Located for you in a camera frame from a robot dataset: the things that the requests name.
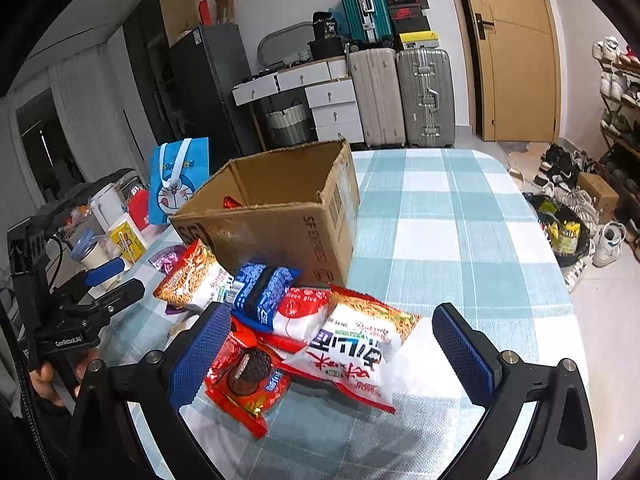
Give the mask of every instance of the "white bag handle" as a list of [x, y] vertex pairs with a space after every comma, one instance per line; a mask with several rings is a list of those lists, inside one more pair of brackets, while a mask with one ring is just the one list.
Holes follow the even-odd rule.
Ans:
[[178, 155], [175, 157], [174, 168], [171, 171], [171, 177], [169, 180], [165, 180], [162, 178], [162, 168], [164, 168], [164, 150], [166, 149], [167, 143], [165, 142], [162, 146], [160, 146], [160, 157], [158, 158], [160, 164], [160, 180], [162, 181], [162, 187], [169, 187], [175, 184], [180, 178], [180, 172], [182, 171], [182, 165], [184, 164], [184, 157], [187, 155], [187, 150], [189, 149], [189, 144], [191, 139], [184, 139], [182, 144], [180, 145], [180, 149], [178, 150]]

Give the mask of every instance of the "desk leg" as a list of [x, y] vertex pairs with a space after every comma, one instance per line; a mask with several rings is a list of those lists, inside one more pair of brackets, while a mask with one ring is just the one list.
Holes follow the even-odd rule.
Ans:
[[266, 152], [267, 147], [264, 145], [264, 139], [262, 138], [262, 131], [260, 129], [260, 124], [258, 124], [258, 117], [255, 115], [253, 103], [249, 103], [249, 110], [251, 110], [251, 117], [254, 120], [255, 131], [258, 133], [258, 139], [260, 139], [260, 145], [262, 146], [262, 150]]

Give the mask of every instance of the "doraemon gift bag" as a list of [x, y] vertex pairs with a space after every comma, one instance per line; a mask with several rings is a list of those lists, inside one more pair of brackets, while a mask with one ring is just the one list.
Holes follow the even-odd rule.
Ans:
[[151, 157], [149, 223], [166, 224], [169, 216], [209, 179], [209, 139], [164, 143]]

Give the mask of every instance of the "screw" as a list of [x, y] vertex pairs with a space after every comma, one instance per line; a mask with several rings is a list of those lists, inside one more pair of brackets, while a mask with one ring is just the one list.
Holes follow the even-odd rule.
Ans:
[[562, 366], [564, 366], [564, 368], [570, 372], [573, 372], [577, 368], [577, 366], [573, 361], [571, 361], [571, 359], [562, 359]]
[[102, 368], [102, 361], [100, 361], [100, 359], [94, 359], [86, 367], [90, 372], [97, 372], [100, 368]]
[[160, 350], [152, 350], [145, 355], [145, 361], [150, 364], [156, 364], [162, 359], [162, 352]]
[[509, 363], [510, 365], [514, 365], [520, 360], [520, 358], [518, 357], [518, 354], [516, 354], [516, 352], [513, 352], [511, 350], [505, 350], [504, 352], [502, 352], [502, 358], [504, 359], [505, 362]]

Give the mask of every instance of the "black refrigerator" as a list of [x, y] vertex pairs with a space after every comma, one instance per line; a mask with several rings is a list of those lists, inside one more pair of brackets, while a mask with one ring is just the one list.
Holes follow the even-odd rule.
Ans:
[[237, 25], [201, 25], [169, 49], [190, 137], [209, 138], [209, 171], [262, 151], [248, 106], [233, 87], [251, 77]]

